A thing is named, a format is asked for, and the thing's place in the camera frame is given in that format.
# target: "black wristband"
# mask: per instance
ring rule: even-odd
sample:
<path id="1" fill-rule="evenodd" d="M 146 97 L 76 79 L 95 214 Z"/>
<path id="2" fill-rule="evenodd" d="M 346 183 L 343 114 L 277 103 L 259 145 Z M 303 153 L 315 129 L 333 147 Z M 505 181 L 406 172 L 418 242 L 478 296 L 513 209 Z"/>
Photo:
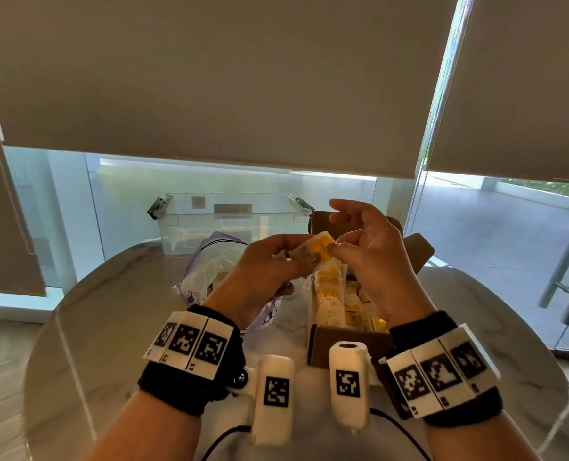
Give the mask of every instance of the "black wristband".
<path id="1" fill-rule="evenodd" d="M 240 329 L 231 319 L 202 305 L 191 306 L 188 312 L 213 318 L 233 327 L 214 379 L 204 379 L 167 364 L 149 362 L 137 384 L 141 390 L 173 408 L 191 416 L 200 416 L 207 403 L 227 397 L 226 387 L 234 386 L 235 378 L 243 372 L 246 359 L 242 350 Z"/>
<path id="2" fill-rule="evenodd" d="M 412 349 L 436 339 L 444 333 L 457 328 L 455 321 L 443 310 L 434 312 L 429 317 L 389 330 L 396 352 Z M 476 424 L 497 416 L 503 409 L 502 397 L 497 387 L 445 411 L 435 412 L 423 419 L 428 425 L 436 427 L 458 427 Z"/>

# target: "cardboard box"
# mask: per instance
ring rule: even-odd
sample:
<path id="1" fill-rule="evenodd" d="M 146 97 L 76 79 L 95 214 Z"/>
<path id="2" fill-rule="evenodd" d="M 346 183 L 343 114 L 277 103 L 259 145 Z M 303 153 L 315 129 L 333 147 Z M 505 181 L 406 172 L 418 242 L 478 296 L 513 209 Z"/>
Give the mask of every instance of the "cardboard box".
<path id="1" fill-rule="evenodd" d="M 334 239 L 337 239 L 344 233 L 363 228 L 363 226 L 352 223 L 332 224 L 329 221 L 330 213 L 314 211 L 310 216 L 308 232 L 318 234 L 322 231 L 327 231 Z M 402 233 L 402 225 L 396 219 L 390 217 L 388 219 Z M 429 258 L 434 255 L 434 248 L 419 233 L 406 236 L 403 239 L 403 244 L 415 273 L 418 273 Z M 346 277 L 347 279 L 355 279 L 351 275 Z M 317 325 L 314 317 L 315 311 L 316 294 L 314 293 L 313 284 L 311 307 L 308 308 L 308 365 L 311 367 L 328 369 L 329 349 L 338 341 L 358 341 L 364 343 L 370 356 L 384 356 L 393 349 L 393 340 L 389 333 Z"/>

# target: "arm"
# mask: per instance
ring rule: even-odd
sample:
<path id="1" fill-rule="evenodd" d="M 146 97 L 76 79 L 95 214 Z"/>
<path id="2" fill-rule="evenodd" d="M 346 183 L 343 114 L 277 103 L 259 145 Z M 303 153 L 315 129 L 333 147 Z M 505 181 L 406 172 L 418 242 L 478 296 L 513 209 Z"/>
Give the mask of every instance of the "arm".
<path id="1" fill-rule="evenodd" d="M 320 256 L 288 262 L 272 258 L 272 254 L 292 250 L 309 238 L 276 235 L 252 243 L 203 305 L 230 318 L 240 329 L 246 328 L 274 294 L 292 294 L 289 281 L 308 275 L 318 264 Z M 138 390 L 98 439 L 87 461 L 190 461 L 200 432 L 200 417 L 178 411 Z"/>
<path id="2" fill-rule="evenodd" d="M 426 318 L 436 312 L 419 283 L 399 231 L 370 204 L 333 199 L 338 210 L 330 220 L 363 224 L 347 233 L 329 252 L 350 265 L 391 327 Z M 519 428 L 503 411 L 484 422 L 455 428 L 426 425 L 432 455 L 437 461 L 538 461 Z"/>

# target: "clear plastic container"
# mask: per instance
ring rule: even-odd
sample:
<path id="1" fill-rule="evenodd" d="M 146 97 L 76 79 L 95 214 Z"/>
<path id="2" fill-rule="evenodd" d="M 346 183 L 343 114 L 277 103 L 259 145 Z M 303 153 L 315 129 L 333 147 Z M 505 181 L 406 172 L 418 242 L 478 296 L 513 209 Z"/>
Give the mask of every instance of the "clear plastic container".
<path id="1" fill-rule="evenodd" d="M 220 231 L 251 243 L 279 233 L 307 233 L 313 209 L 291 194 L 171 193 L 149 214 L 158 220 L 166 255 L 191 254 Z"/>

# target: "marble tabletop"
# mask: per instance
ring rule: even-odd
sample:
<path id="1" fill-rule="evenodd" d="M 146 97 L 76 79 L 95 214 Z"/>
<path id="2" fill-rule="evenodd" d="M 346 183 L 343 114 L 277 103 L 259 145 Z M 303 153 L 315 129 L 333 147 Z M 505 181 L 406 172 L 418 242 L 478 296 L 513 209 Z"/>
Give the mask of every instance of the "marble tabletop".
<path id="1" fill-rule="evenodd" d="M 130 247 L 70 291 L 43 326 L 24 382 L 24 420 L 34 461 L 80 460 L 136 389 L 142 355 L 181 298 L 172 286 L 187 258 L 166 257 L 157 242 Z M 505 408 L 543 459 L 569 459 L 569 385 L 532 329 L 502 300 L 462 271 L 424 267 L 419 278 L 430 297 L 458 323 L 467 323 L 502 374 Z M 421 459 L 386 420 L 352 433 L 330 410 L 329 374 L 306 365 L 307 290 L 303 280 L 271 326 L 244 339 L 248 365 L 264 354 L 296 365 L 292 440 L 255 448 L 247 434 L 228 437 L 211 459 Z M 382 388 L 371 406 L 397 418 Z M 247 424 L 253 402 L 229 397 L 209 404 L 196 458 L 231 426 Z M 422 423 L 403 426 L 427 449 Z"/>

